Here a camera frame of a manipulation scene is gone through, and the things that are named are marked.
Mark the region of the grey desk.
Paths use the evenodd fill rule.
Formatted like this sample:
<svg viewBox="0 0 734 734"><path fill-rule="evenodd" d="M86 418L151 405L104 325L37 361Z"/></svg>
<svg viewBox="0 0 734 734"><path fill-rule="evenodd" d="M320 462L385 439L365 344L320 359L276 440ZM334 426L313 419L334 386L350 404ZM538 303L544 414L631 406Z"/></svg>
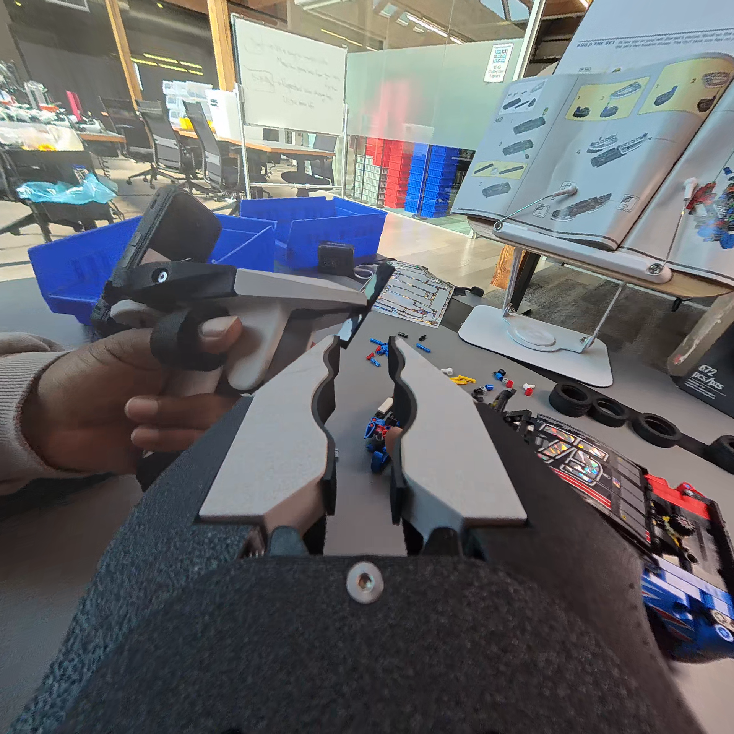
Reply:
<svg viewBox="0 0 734 734"><path fill-rule="evenodd" d="M390 522L389 472L369 471L362 433L366 421L390 393L387 368L364 361L369 337L411 333L393 326L396 319L371 315L348 350L342 353L335 381L335 412L327 425L340 454L335 516L327 521L327 555L405 555L402 531ZM50 312L33 278L2 282L2 332L41 335L64 347L84 342L73 317ZM464 344L441 326L428 339L427 358L459 373L489 382L492 369L504 367L520 384L535 383L534 395L518 394L510 407L550 414L547 393L557 378L531 377L531 371L489 352ZM642 365L613 359L613 398L642 412L671 420L703 443L732 434L732 419L703 406L676 389L669 378ZM732 534L732 477L683 449L648 446L630 429L608 429L593 421L569 420L643 464L670 484L691 482L715 499ZM39 509L2 522L2 732L23 710L65 636L79 598L117 529L142 498L132 477L110 479L51 499ZM732 661L672 666L686 702L706 732L731 732Z"/></svg>

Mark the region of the black panel piece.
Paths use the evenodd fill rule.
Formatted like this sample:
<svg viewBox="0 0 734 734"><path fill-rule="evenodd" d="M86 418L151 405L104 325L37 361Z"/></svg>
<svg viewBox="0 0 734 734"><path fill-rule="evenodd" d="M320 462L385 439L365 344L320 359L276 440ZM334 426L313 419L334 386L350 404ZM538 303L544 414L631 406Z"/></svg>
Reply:
<svg viewBox="0 0 734 734"><path fill-rule="evenodd" d="M366 304L352 309L348 318L344 321L344 324L338 331L338 340L342 349L347 349L354 340L354 336L357 334L366 317L379 300L383 290L392 278L394 271L395 266L393 261L387 260L379 263L372 277L363 289Z"/></svg>

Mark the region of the cluttered work table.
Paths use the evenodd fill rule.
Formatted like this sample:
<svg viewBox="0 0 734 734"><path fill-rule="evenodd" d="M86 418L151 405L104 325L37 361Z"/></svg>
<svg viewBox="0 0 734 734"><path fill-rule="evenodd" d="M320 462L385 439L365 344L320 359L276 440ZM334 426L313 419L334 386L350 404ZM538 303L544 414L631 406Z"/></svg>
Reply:
<svg viewBox="0 0 734 734"><path fill-rule="evenodd" d="M30 182L76 184L88 172L99 179L93 156L80 135L71 128L41 123L18 123L2 120L1 189L2 201L20 203L29 213L2 227L2 234L19 236L21 230L37 225L45 242L51 241L50 225L69 227L75 232L89 231L97 223L113 224L125 216L115 204L91 203L83 206L36 204L21 200L16 187Z"/></svg>

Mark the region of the paper notice on glass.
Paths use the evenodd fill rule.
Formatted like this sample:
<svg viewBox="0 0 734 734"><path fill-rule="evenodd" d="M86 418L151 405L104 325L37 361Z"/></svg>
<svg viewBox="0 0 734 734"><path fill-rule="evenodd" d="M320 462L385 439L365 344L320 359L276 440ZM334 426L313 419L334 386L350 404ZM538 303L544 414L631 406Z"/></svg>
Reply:
<svg viewBox="0 0 734 734"><path fill-rule="evenodd" d="M513 41L497 42L492 45L483 76L483 82L485 84L504 83L514 48L515 43Z"/></svg>

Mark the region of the blue plastic bin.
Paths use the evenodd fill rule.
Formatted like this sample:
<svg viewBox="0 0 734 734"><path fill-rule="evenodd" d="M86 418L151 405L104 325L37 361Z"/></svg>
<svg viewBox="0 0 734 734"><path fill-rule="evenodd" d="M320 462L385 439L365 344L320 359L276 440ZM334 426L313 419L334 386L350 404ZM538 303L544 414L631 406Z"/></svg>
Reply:
<svg viewBox="0 0 734 734"><path fill-rule="evenodd" d="M222 230L208 262L239 269L274 271L285 263L286 245L276 239L276 223L218 214ZM106 280L120 260L142 216L134 216L30 248L29 259L50 310L91 325Z"/></svg>
<svg viewBox="0 0 734 734"><path fill-rule="evenodd" d="M342 197L279 197L243 199L240 216L275 222L274 259L290 270L312 270L324 242L351 246L356 265L375 262L387 213Z"/></svg>

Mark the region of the person's left hand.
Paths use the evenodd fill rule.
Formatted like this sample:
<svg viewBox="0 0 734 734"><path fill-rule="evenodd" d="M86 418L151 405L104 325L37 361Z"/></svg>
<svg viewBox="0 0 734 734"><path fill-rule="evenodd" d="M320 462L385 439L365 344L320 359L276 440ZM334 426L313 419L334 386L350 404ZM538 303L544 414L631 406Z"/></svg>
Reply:
<svg viewBox="0 0 734 734"><path fill-rule="evenodd" d="M144 452L185 451L238 401L216 393L165 395L170 370L151 330L130 329L63 354L21 412L23 437L49 467L133 473Z"/></svg>

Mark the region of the stack of blue storage bins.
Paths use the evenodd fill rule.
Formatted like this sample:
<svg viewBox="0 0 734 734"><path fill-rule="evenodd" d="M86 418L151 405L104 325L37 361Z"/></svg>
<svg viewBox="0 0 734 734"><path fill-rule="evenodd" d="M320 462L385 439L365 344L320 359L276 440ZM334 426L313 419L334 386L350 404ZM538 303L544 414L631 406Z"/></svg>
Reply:
<svg viewBox="0 0 734 734"><path fill-rule="evenodd" d="M421 218L448 214L460 148L415 143L404 210Z"/></svg>

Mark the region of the long wooden table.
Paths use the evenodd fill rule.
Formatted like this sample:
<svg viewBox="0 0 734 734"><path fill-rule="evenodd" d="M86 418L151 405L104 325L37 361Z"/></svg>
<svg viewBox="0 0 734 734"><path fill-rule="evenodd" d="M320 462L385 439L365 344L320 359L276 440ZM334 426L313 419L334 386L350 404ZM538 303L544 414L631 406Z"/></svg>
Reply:
<svg viewBox="0 0 734 734"><path fill-rule="evenodd" d="M179 129L174 127L173 128L175 132L179 133L181 136L185 136L189 139L196 138L195 131L190 131L187 129ZM231 140L228 138L220 138L215 136L215 140L217 142L225 142L230 145L239 145L242 146L242 143L237 140ZM319 149L313 149L308 148L305 146L298 146L288 143L280 143L280 142L273 142L273 141L261 141L261 140L246 140L244 142L246 148L253 150L253 151L261 151L269 154L281 154L284 156L287 156L289 158L295 159L297 157L302 157L306 159L332 159L335 156L335 151L323 151Z"/></svg>

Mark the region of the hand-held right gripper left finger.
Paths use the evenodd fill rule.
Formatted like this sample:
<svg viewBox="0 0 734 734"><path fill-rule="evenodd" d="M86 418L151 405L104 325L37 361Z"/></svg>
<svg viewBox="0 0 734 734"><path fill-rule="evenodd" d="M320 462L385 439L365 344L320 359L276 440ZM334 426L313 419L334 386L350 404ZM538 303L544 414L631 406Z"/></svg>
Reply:
<svg viewBox="0 0 734 734"><path fill-rule="evenodd" d="M325 337L252 395L201 520L304 534L335 513L336 447L326 423L341 351L338 336Z"/></svg>

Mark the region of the pile of blue pins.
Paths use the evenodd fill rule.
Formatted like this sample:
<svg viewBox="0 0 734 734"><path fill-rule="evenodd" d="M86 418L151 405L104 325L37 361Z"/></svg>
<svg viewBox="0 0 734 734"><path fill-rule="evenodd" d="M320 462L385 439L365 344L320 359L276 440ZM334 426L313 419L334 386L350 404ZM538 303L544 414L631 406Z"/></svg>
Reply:
<svg viewBox="0 0 734 734"><path fill-rule="evenodd" d="M371 352L367 357L366 360L370 363L372 363L376 367L380 367L382 365L382 362L380 361L383 358L383 361L386 361L389 356L389 344L387 342L380 342L376 338L370 338L370 343L376 346L376 349ZM418 342L415 344L415 348L421 352L430 353L431 349L427 346L425 346L422 342Z"/></svg>

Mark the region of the black toy box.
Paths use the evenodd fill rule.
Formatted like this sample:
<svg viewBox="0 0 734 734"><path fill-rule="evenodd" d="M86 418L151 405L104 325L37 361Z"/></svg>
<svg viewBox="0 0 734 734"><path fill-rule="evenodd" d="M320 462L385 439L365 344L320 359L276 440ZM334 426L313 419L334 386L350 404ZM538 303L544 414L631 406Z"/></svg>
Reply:
<svg viewBox="0 0 734 734"><path fill-rule="evenodd" d="M716 298L669 356L676 386L733 417L733 293Z"/></svg>

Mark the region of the holographic sticker sheet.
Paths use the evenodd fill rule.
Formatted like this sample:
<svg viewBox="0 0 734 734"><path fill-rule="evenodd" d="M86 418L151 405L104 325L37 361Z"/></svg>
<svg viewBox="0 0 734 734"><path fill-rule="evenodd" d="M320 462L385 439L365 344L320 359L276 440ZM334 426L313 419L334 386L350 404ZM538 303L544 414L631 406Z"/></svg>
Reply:
<svg viewBox="0 0 734 734"><path fill-rule="evenodd" d="M454 286L427 268L388 261L394 272L372 310L422 327L438 328L454 295Z"/></svg>

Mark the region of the small black box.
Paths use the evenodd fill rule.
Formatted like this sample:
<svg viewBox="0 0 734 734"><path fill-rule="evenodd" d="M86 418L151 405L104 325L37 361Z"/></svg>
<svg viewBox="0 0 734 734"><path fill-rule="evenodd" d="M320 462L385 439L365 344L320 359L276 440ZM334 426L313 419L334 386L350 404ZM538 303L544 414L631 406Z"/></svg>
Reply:
<svg viewBox="0 0 734 734"><path fill-rule="evenodd" d="M354 246L322 242L317 248L317 271L351 278L354 274Z"/></svg>

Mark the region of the black rubber tyre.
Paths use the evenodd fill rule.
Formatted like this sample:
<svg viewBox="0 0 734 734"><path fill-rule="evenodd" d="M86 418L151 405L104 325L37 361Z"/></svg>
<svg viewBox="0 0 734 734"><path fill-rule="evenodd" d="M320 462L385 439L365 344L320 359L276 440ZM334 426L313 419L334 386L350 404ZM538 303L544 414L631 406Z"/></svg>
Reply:
<svg viewBox="0 0 734 734"><path fill-rule="evenodd" d="M683 435L678 427L665 417L650 412L642 412L633 417L632 430L644 441L660 448L679 445Z"/></svg>
<svg viewBox="0 0 734 734"><path fill-rule="evenodd" d="M608 427L623 427L630 419L630 410L623 404L608 396L593 397L588 417Z"/></svg>
<svg viewBox="0 0 734 734"><path fill-rule="evenodd" d="M558 382L548 396L549 405L567 417L582 417L589 413L592 394L574 382Z"/></svg>
<svg viewBox="0 0 734 734"><path fill-rule="evenodd" d="M722 435L704 447L707 461L722 470L734 473L734 436Z"/></svg>

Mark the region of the red blue brick assembly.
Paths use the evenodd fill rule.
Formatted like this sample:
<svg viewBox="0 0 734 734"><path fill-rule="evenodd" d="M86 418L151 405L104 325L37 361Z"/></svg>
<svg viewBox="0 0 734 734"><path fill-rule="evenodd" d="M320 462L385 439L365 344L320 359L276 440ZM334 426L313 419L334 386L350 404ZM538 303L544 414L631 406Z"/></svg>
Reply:
<svg viewBox="0 0 734 734"><path fill-rule="evenodd" d="M403 423L396 414L394 398L390 396L373 412L365 427L363 440L365 449L371 457L370 471L373 474L381 475L390 464L391 456L385 443L388 433L403 427Z"/></svg>

